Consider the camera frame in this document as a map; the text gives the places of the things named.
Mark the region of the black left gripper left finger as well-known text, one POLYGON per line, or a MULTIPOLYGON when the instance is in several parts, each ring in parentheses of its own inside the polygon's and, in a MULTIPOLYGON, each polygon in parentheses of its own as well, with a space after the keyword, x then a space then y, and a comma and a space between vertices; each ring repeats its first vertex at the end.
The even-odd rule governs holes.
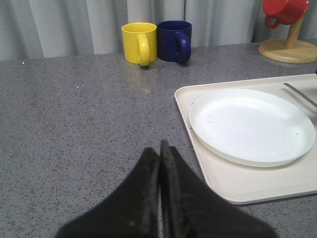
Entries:
POLYGON ((158 237, 159 156, 145 148, 128 177, 102 203, 65 224, 58 238, 158 237))

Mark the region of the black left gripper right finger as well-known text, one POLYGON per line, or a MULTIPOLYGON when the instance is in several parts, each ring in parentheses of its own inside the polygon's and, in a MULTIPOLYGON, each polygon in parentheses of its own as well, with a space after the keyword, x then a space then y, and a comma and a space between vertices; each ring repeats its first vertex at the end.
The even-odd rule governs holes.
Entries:
POLYGON ((213 192, 166 140, 160 144, 163 234, 166 238, 276 238, 267 223, 213 192))

